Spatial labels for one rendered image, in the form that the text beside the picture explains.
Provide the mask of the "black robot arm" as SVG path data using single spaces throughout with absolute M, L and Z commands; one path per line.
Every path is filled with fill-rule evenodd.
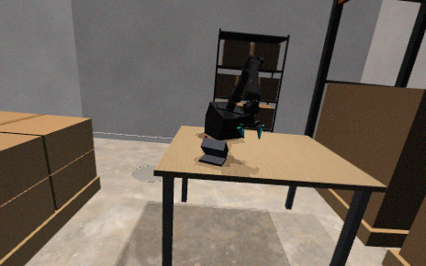
M 260 111 L 259 100 L 261 98 L 261 94 L 258 84 L 258 74 L 259 67 L 263 64 L 264 59 L 257 58 L 256 60 L 254 59 L 254 55 L 251 54 L 244 58 L 240 79 L 231 91 L 227 105 L 217 104 L 217 109 L 245 116 L 238 116 L 238 124 L 240 127 L 247 127 L 248 124 L 253 124 L 255 122 L 254 115 L 258 114 Z M 259 63 L 261 64 L 259 65 Z M 247 85 L 242 98 L 242 91 L 246 83 Z M 241 99 L 244 100 L 244 98 L 245 100 L 250 101 L 243 104 L 243 113 L 247 113 L 247 115 L 244 115 L 241 109 L 235 107 L 235 105 L 239 103 Z M 233 107 L 235 108 L 233 109 Z

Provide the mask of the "grey sloped panel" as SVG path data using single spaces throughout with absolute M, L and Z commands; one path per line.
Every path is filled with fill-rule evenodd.
M 227 159 L 229 149 L 226 141 L 203 138 L 201 148 L 205 153 L 199 159 L 201 162 L 221 167 Z

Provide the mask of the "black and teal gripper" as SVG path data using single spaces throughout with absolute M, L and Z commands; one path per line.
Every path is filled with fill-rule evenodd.
M 257 122 L 259 122 L 259 123 L 257 123 Z M 263 125 L 259 125 L 258 126 L 258 124 L 260 124 L 260 121 L 255 121 L 253 124 L 248 124 L 247 126 L 248 127 L 256 127 L 256 129 L 257 129 L 257 134 L 258 134 L 258 139 L 260 139 L 260 137 L 261 137 L 261 134 L 262 134 L 262 131 L 263 131 Z M 257 127 L 258 126 L 258 127 Z M 239 127 L 239 128 L 238 128 Z M 240 127 L 240 126 L 238 126 L 237 127 L 237 129 L 238 129 L 238 131 L 240 132 L 240 134 L 241 134 L 241 136 L 242 136 L 242 138 L 244 139 L 244 127 Z M 242 131 L 242 132 L 241 132 Z M 260 131 L 260 134 L 259 134 L 259 131 Z

